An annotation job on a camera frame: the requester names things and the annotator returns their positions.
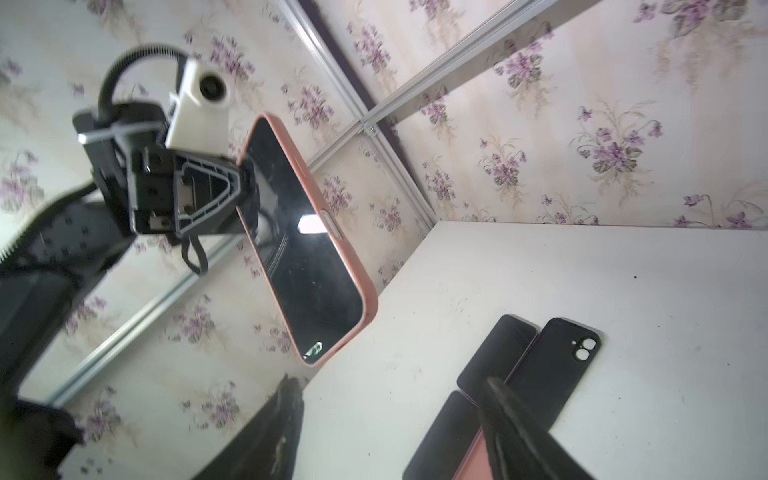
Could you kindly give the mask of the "pink phone case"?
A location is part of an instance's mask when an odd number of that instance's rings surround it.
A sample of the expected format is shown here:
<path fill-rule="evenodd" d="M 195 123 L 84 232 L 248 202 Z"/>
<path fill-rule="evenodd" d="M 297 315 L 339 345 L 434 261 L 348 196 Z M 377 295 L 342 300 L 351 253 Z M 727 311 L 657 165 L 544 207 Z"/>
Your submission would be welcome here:
<path fill-rule="evenodd" d="M 454 480 L 492 480 L 492 470 L 487 453 L 484 432 L 477 432 L 473 443 L 457 469 Z"/>

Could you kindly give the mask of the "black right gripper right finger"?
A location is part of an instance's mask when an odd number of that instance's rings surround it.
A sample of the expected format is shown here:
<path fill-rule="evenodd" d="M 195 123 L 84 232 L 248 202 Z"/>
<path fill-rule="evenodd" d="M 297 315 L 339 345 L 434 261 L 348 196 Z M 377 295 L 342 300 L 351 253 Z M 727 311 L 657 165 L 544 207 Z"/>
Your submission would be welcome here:
<path fill-rule="evenodd" d="M 593 479 L 500 379 L 486 380 L 479 418 L 494 479 Z"/>

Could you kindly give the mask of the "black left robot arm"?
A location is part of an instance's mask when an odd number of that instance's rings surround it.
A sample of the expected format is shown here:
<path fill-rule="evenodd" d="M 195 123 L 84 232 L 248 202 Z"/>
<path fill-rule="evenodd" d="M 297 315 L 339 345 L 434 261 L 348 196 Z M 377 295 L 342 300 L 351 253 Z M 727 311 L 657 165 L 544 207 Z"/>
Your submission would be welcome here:
<path fill-rule="evenodd" d="M 40 212 L 1 254 L 1 475 L 54 479 L 83 440 L 65 410 L 20 398 L 36 362 L 80 303 L 140 235 L 180 245 L 202 274 L 203 235 L 234 233 L 236 208 L 257 196 L 251 168 L 202 147 L 170 147 L 170 123 L 150 102 L 75 115 L 91 180 Z"/>

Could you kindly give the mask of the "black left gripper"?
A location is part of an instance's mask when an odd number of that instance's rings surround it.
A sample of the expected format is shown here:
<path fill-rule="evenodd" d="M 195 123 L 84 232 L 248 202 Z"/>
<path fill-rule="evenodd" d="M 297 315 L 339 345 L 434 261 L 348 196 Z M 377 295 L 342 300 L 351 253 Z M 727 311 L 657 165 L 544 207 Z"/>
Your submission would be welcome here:
<path fill-rule="evenodd" d="M 172 179 L 170 163 L 152 149 L 126 154 L 114 143 L 113 151 L 113 210 L 123 233 L 199 236 L 243 230 L 237 209 L 258 194 L 251 163 L 175 151 Z"/>

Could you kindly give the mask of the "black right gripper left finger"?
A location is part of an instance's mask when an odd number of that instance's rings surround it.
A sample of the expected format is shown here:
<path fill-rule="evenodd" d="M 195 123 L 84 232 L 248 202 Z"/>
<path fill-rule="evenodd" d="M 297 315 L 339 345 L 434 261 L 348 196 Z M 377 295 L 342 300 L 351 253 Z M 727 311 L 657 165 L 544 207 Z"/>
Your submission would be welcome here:
<path fill-rule="evenodd" d="M 300 382 L 286 376 L 256 415 L 195 477 L 291 480 L 303 415 Z"/>

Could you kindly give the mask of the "black phone pink edge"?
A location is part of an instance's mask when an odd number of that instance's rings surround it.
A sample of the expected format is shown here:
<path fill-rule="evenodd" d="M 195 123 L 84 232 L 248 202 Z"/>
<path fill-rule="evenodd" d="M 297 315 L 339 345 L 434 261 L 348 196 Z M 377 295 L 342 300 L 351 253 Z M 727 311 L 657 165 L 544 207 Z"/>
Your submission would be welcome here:
<path fill-rule="evenodd" d="M 377 290 L 283 122 L 260 114 L 237 162 L 237 213 L 302 362 L 322 365 L 370 324 Z"/>

